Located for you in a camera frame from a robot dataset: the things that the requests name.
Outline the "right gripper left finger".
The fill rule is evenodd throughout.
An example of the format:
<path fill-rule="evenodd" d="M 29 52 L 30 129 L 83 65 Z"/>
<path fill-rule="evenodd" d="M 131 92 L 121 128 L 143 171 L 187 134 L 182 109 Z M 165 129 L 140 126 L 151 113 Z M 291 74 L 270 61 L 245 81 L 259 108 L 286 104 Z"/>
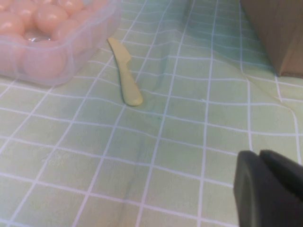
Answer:
<path fill-rule="evenodd" d="M 287 191 L 259 154 L 238 154 L 233 193 L 241 227 L 303 225 L 303 196 Z"/>

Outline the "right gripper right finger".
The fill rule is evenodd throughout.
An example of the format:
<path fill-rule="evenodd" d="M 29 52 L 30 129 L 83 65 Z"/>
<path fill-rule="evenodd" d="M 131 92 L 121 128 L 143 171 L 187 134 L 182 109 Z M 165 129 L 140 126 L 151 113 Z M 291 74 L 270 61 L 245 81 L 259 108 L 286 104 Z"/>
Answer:
<path fill-rule="evenodd" d="M 303 195 L 303 166 L 272 150 L 261 150 L 259 157 L 275 178 L 295 196 Z"/>

